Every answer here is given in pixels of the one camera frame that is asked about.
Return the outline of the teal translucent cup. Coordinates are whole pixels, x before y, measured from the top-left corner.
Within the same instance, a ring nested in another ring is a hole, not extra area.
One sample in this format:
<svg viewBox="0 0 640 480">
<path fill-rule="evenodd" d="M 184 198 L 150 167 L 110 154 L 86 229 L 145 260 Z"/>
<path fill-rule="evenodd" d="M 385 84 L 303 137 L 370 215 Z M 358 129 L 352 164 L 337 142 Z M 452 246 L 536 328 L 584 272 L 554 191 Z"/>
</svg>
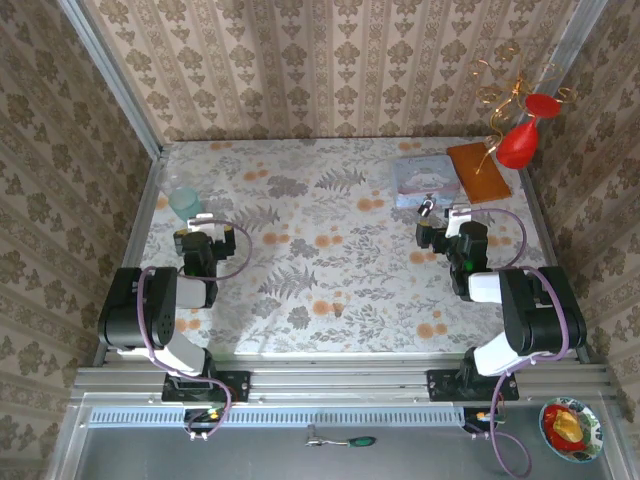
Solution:
<svg viewBox="0 0 640 480">
<path fill-rule="evenodd" d="M 168 202 L 174 213 L 184 222 L 203 212 L 198 192 L 191 187 L 180 187 L 168 196 Z"/>
</svg>

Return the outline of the aluminium profile frame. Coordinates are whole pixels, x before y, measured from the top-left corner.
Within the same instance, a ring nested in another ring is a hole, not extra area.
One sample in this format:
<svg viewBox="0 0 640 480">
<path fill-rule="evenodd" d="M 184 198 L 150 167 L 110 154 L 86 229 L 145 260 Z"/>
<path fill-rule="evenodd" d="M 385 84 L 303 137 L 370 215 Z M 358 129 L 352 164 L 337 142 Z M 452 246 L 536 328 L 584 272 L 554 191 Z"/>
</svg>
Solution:
<svg viewBox="0 0 640 480">
<path fill-rule="evenodd" d="M 158 174 L 162 162 L 169 158 L 169 149 L 159 143 L 144 119 L 83 0 L 60 3 L 151 154 L 152 173 Z M 426 374 L 431 369 L 451 367 L 459 360 L 457 353 L 257 354 L 232 356 L 223 365 L 252 374 L 251 395 L 239 410 L 253 414 L 254 428 L 286 427 L 292 413 L 325 415 L 334 428 L 343 427 L 347 419 L 362 424 L 366 418 L 386 428 L 394 413 L 416 415 L 437 410 L 438 404 L 428 394 Z M 162 400 L 163 380 L 162 370 L 146 358 L 119 359 L 108 348 L 100 347 L 91 366 L 77 375 L 46 479 L 76 480 L 89 451 L 88 435 L 97 410 L 110 414 L 112 428 L 166 427 L 170 416 L 183 408 Z M 580 349 L 572 360 L 525 372 L 519 384 L 517 408 L 533 407 L 560 389 L 583 396 L 603 421 L 603 477 L 640 480 L 640 464 L 625 434 L 613 383 L 606 367 L 586 349 Z"/>
</svg>

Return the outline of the floral tablecloth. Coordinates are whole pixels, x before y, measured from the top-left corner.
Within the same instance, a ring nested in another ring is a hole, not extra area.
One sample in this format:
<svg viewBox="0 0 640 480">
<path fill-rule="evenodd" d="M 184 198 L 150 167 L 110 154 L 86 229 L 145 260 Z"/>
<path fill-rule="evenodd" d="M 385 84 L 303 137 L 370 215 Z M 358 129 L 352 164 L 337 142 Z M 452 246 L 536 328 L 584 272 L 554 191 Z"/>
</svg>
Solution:
<svg viewBox="0 0 640 480">
<path fill-rule="evenodd" d="M 391 162 L 450 138 L 188 142 L 179 171 L 205 211 L 241 226 L 210 309 L 179 331 L 216 355 L 462 352 L 492 340 L 501 309 L 460 300 L 446 259 L 420 249 L 395 206 Z M 159 191 L 143 266 L 180 266 L 184 222 Z"/>
</svg>

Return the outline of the red yellow snack wrapper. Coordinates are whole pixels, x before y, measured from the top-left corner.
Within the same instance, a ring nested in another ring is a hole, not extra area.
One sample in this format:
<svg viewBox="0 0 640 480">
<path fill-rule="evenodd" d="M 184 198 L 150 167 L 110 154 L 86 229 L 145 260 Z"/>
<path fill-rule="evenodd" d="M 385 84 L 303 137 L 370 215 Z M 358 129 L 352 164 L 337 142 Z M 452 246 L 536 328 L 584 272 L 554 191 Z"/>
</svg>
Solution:
<svg viewBox="0 0 640 480">
<path fill-rule="evenodd" d="M 546 407 L 543 412 L 543 430 L 555 449 L 578 451 L 585 448 L 584 434 L 578 417 L 567 407 Z"/>
</svg>

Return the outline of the red wine glass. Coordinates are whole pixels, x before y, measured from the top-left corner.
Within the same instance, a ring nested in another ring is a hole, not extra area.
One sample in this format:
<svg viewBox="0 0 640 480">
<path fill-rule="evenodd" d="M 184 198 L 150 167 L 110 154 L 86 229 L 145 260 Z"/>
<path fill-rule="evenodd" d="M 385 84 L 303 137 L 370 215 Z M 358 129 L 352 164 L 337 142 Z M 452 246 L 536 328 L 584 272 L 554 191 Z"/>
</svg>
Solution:
<svg viewBox="0 0 640 480">
<path fill-rule="evenodd" d="M 528 119 L 510 130 L 496 151 L 497 161 L 514 170 L 529 165 L 539 143 L 538 121 L 556 117 L 561 102 L 550 95 L 534 93 L 526 97 L 524 107 Z"/>
</svg>

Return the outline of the pastel cartoon tin box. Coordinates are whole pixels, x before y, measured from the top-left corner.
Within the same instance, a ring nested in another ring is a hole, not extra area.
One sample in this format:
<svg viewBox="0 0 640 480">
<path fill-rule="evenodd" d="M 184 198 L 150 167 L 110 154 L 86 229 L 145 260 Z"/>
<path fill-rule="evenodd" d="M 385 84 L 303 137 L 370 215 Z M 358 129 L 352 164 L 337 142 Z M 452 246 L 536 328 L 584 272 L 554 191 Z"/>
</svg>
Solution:
<svg viewBox="0 0 640 480">
<path fill-rule="evenodd" d="M 391 162 L 395 206 L 417 209 L 426 198 L 438 208 L 456 200 L 460 181 L 449 155 L 400 157 Z"/>
</svg>

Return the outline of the green-handled ratchet screwdriver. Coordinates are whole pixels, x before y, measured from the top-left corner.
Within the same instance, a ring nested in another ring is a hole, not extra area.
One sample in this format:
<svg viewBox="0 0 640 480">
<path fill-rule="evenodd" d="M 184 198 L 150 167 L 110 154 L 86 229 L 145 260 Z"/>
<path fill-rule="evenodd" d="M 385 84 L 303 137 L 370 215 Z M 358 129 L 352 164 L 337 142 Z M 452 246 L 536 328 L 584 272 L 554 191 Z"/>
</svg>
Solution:
<svg viewBox="0 0 640 480">
<path fill-rule="evenodd" d="M 306 447 L 321 447 L 321 446 L 338 446 L 345 448 L 365 448 L 371 447 L 377 442 L 375 437 L 360 436 L 344 440 L 335 440 L 318 435 L 314 425 L 307 427 L 307 439 L 305 442 Z"/>
</svg>

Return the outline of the patterned ceramic bowl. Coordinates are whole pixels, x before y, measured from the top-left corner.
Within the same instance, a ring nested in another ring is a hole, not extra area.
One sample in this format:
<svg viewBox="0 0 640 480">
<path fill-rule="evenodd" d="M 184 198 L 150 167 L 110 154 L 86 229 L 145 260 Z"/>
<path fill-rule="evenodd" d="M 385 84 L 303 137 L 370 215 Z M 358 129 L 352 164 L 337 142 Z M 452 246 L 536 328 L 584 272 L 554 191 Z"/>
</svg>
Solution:
<svg viewBox="0 0 640 480">
<path fill-rule="evenodd" d="M 550 405 L 562 405 L 575 413 L 584 434 L 585 448 L 578 451 L 555 449 L 547 440 L 543 430 L 543 412 Z M 560 458 L 572 463 L 589 463 L 597 459 L 604 451 L 604 434 L 601 422 L 593 410 L 584 402 L 570 397 L 557 397 L 549 400 L 539 413 L 539 428 L 547 446 Z"/>
</svg>

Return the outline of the clear plastic cup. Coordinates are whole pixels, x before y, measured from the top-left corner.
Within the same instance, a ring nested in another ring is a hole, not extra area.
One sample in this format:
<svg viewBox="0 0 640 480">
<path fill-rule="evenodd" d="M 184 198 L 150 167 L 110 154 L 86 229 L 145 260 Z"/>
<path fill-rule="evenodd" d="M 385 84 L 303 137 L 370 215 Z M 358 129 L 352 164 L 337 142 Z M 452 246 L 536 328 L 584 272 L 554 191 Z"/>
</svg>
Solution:
<svg viewBox="0 0 640 480">
<path fill-rule="evenodd" d="M 163 166 L 156 174 L 155 185 L 165 196 L 170 196 L 174 191 L 185 187 L 186 183 L 179 171 Z"/>
</svg>

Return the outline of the orange wooden base board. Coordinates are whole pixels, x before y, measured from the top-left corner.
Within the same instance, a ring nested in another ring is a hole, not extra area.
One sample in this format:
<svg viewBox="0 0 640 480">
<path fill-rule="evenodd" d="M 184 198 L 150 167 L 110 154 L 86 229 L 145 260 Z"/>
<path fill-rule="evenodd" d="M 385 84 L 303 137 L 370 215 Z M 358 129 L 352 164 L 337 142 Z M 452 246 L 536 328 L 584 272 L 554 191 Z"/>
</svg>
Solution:
<svg viewBox="0 0 640 480">
<path fill-rule="evenodd" d="M 471 204 L 503 200 L 511 196 L 509 186 L 483 143 L 453 146 L 446 153 Z"/>
</svg>

